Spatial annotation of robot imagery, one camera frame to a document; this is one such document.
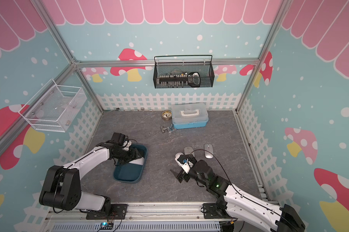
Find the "grey mouse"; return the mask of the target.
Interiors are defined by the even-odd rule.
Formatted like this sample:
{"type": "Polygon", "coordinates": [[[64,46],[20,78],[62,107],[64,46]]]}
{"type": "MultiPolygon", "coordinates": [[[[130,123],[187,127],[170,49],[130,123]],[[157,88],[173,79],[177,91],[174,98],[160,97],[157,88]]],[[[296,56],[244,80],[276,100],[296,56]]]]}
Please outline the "grey mouse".
{"type": "Polygon", "coordinates": [[[185,147],[184,148],[184,154],[185,155],[192,155],[194,153],[193,147],[185,147]]]}

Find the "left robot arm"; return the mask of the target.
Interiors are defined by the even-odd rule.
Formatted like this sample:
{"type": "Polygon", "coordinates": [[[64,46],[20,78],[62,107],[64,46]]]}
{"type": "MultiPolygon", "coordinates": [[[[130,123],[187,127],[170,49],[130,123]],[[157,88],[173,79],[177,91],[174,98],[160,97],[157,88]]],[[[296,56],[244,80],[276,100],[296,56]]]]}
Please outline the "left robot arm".
{"type": "Polygon", "coordinates": [[[74,209],[109,216],[112,206],[109,197],[81,190],[81,179],[99,164],[116,161],[116,166],[133,164],[144,166],[147,149],[141,145],[124,142],[122,145],[99,143],[90,152],[63,166],[54,165],[47,171],[39,196],[39,203],[52,209],[74,209]]]}

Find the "dark teal storage box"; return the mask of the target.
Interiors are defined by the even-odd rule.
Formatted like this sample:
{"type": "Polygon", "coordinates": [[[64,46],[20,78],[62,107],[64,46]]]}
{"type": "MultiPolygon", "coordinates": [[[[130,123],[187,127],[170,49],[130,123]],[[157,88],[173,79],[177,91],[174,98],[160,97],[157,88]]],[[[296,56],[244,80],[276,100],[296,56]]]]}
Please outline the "dark teal storage box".
{"type": "Polygon", "coordinates": [[[135,184],[141,180],[143,170],[146,164],[147,158],[147,148],[144,145],[133,145],[133,148],[137,148],[139,152],[142,154],[142,157],[145,158],[145,163],[143,166],[126,163],[121,166],[117,166],[113,173],[113,178],[116,181],[122,183],[130,183],[135,184]]]}

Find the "white mouse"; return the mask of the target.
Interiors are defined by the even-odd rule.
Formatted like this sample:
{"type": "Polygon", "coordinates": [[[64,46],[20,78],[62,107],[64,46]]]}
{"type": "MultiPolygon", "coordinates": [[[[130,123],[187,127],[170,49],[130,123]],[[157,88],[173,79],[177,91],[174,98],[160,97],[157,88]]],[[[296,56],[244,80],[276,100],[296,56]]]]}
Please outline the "white mouse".
{"type": "Polygon", "coordinates": [[[144,157],[130,161],[130,164],[136,164],[136,165],[141,165],[141,166],[143,166],[144,163],[145,163],[144,157]]]}
{"type": "Polygon", "coordinates": [[[183,165],[183,155],[181,152],[175,155],[175,161],[180,167],[183,165]]]}

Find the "silver mouse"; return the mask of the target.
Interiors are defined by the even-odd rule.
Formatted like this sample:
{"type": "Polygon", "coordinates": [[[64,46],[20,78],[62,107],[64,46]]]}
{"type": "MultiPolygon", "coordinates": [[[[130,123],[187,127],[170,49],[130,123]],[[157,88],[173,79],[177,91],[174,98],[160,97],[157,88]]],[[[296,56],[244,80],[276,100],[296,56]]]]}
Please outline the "silver mouse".
{"type": "Polygon", "coordinates": [[[211,144],[205,144],[204,145],[204,156],[207,159],[212,159],[214,157],[214,151],[213,151],[213,146],[211,144]]]}

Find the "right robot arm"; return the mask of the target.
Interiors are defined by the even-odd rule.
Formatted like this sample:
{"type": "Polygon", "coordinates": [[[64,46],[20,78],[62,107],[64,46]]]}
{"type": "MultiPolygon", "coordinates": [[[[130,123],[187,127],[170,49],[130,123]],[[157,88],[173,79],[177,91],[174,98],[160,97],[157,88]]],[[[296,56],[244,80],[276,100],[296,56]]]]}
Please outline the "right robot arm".
{"type": "Polygon", "coordinates": [[[221,218],[237,218],[264,232],[304,232],[306,226],[290,205],[270,204],[241,190],[229,180],[215,174],[205,160],[179,153],[175,158],[182,171],[175,174],[179,182],[193,179],[198,186],[216,197],[206,213],[221,218]]]}

